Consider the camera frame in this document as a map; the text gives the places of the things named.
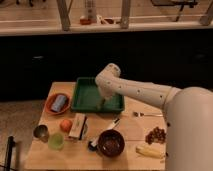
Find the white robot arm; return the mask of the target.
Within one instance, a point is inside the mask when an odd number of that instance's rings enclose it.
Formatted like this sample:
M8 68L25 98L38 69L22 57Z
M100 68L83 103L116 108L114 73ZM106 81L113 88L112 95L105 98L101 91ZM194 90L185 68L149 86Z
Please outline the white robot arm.
M160 109L167 126L165 171L213 171L213 92L122 79L109 63L96 77L100 95L120 94Z

